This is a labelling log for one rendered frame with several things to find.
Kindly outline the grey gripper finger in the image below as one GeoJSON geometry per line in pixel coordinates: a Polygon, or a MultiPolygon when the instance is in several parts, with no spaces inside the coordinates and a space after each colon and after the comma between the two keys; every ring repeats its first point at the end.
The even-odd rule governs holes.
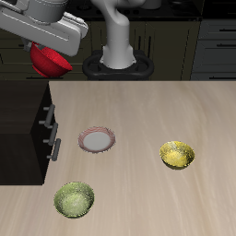
{"type": "Polygon", "coordinates": [[[24,50],[25,50],[26,52],[29,52],[30,49],[31,49],[32,42],[29,41],[29,40],[27,40],[27,39],[24,39],[24,40],[23,40],[23,43],[24,43],[24,50]]]}

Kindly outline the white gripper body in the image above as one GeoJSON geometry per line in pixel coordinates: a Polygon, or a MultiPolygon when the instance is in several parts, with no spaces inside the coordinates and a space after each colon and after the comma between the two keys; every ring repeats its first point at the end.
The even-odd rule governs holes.
{"type": "Polygon", "coordinates": [[[60,53],[75,56],[80,41],[87,35],[89,26],[84,20],[68,13],[58,22],[43,26],[16,11],[0,6],[0,29],[60,53]]]}

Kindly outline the red bowl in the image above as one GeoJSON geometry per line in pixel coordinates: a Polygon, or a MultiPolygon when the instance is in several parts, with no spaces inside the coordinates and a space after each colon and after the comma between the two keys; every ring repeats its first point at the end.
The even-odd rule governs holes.
{"type": "Polygon", "coordinates": [[[61,54],[48,47],[41,49],[36,42],[31,45],[30,59],[34,70],[43,77],[60,77],[73,70],[61,54]]]}

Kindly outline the dark wooden cabinet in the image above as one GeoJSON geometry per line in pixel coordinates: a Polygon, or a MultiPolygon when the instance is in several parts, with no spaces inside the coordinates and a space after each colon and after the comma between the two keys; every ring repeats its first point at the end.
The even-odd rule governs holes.
{"type": "Polygon", "coordinates": [[[42,185],[56,161],[56,136],[47,81],[0,81],[0,185],[42,185]]]}

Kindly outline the green bowl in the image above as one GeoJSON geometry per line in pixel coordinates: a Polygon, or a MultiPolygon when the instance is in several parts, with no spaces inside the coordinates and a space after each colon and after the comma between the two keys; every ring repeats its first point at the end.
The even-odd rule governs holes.
{"type": "Polygon", "coordinates": [[[72,182],[62,186],[54,195],[56,211],[66,218],[84,217],[95,201],[93,189],[86,183],[72,182]]]}

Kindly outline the yellow bowl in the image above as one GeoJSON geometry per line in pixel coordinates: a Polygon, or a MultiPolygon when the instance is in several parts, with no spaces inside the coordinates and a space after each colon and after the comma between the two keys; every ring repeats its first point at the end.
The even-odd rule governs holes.
{"type": "Polygon", "coordinates": [[[195,160],[194,150],[181,141],[169,141],[159,149],[159,155],[163,163],[173,169],[187,168],[195,160]]]}

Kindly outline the white plate with pink rim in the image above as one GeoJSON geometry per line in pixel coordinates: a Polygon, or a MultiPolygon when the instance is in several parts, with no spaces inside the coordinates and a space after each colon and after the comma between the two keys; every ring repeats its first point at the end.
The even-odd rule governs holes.
{"type": "Polygon", "coordinates": [[[116,142],[115,133],[106,127],[93,126],[79,134],[77,143],[89,153],[108,151],[116,142]]]}

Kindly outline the dark kitchen cupboards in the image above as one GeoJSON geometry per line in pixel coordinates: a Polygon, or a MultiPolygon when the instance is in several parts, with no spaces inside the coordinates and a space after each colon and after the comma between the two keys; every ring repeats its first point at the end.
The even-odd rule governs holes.
{"type": "MultiPolygon", "coordinates": [[[[129,44],[154,64],[148,80],[188,80],[191,77],[236,79],[236,21],[203,20],[195,0],[161,0],[157,9],[120,7],[129,20],[129,44]]],[[[0,29],[0,80],[88,80],[83,62],[107,43],[106,22],[90,0],[69,0],[65,11],[83,19],[87,35],[75,56],[60,53],[73,67],[60,77],[43,77],[32,67],[25,38],[0,29]]]]}

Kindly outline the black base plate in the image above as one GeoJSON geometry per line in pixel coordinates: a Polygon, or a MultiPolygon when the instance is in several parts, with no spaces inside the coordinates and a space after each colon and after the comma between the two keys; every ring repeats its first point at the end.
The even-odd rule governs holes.
{"type": "Polygon", "coordinates": [[[147,81],[154,72],[153,62],[143,51],[134,50],[136,63],[125,69],[111,69],[100,62],[102,50],[95,50],[82,66],[83,73],[91,81],[147,81]]]}

